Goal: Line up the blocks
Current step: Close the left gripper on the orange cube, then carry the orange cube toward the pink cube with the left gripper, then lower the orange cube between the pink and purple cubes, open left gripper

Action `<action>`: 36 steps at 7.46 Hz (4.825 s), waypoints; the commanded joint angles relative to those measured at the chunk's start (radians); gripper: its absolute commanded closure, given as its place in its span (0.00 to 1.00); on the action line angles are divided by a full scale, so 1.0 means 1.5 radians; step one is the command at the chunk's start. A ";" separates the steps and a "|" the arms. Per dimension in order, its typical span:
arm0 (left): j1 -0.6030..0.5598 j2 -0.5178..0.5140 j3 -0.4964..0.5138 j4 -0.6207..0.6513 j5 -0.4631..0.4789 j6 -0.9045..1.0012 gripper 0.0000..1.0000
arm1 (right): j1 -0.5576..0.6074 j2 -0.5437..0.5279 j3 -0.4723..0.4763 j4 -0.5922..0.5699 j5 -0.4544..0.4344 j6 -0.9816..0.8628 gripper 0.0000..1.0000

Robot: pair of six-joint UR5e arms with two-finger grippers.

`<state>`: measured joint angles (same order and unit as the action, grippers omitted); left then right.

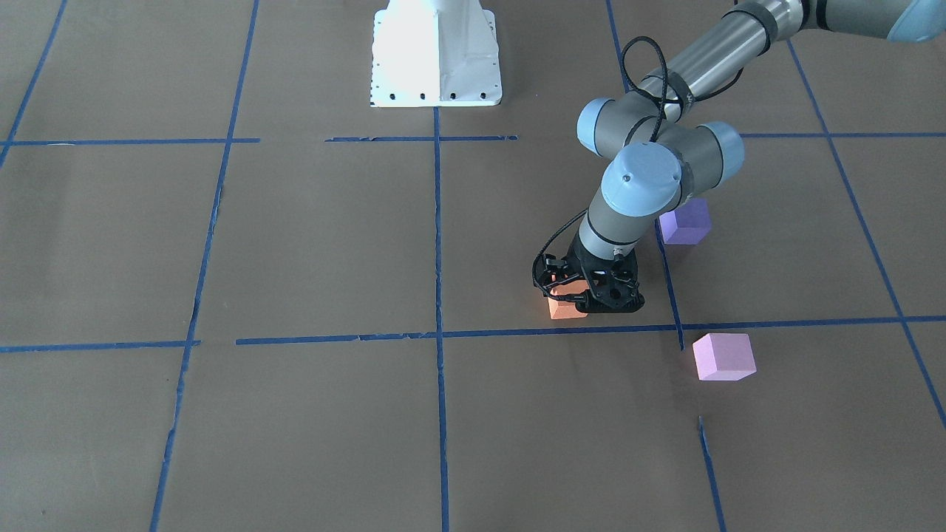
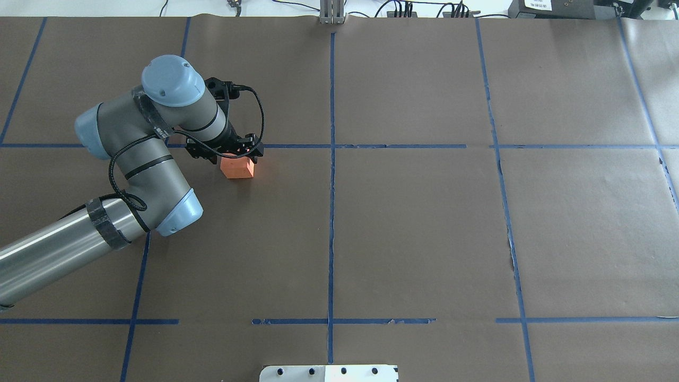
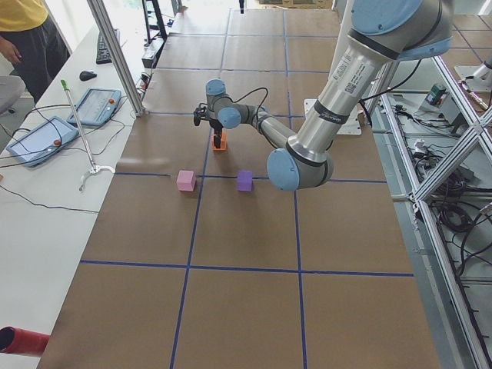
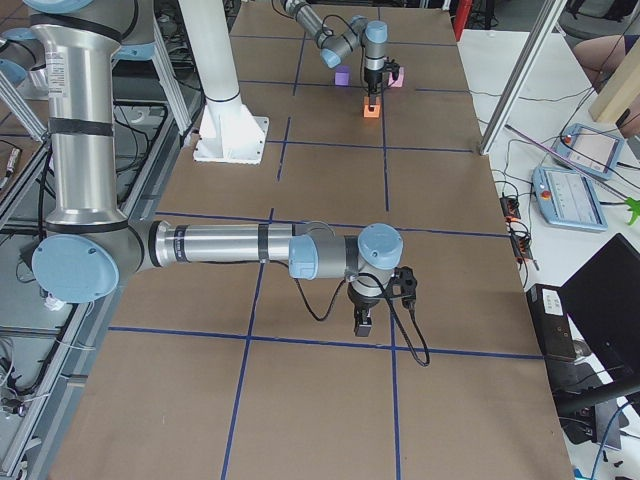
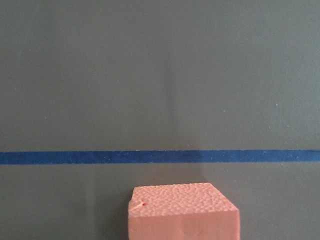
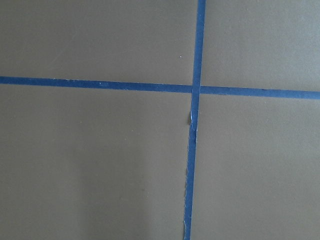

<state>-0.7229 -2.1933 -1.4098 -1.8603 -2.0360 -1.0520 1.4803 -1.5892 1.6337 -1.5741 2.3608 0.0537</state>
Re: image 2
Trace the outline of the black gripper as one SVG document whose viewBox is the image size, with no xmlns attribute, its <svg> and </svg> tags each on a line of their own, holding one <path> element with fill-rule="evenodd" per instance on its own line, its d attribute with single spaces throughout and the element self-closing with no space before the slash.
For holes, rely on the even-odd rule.
<svg viewBox="0 0 679 382">
<path fill-rule="evenodd" d="M 258 136 L 254 133 L 240 136 L 236 129 L 229 125 L 219 134 L 218 137 L 210 141 L 197 141 L 193 135 L 187 138 L 187 152 L 194 159 L 208 160 L 212 164 L 217 163 L 219 154 L 226 154 L 235 157 L 244 155 L 251 159 L 259 159 L 264 156 L 265 145 L 262 141 L 258 143 Z"/>
</svg>

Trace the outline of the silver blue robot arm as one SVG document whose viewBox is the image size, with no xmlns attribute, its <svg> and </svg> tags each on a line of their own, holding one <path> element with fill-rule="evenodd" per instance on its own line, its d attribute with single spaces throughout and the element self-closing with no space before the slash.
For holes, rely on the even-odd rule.
<svg viewBox="0 0 679 382">
<path fill-rule="evenodd" d="M 194 159 L 257 162 L 264 155 L 265 121 L 259 133 L 238 135 L 230 101 L 256 90 L 204 79 L 185 58 L 165 54 L 141 73 L 141 82 L 77 117 L 83 147 L 108 162 L 112 193 L 96 197 L 61 219 L 2 248 L 2 310 L 146 233 L 167 237 L 202 217 L 203 208 L 166 145 L 186 138 Z"/>
</svg>

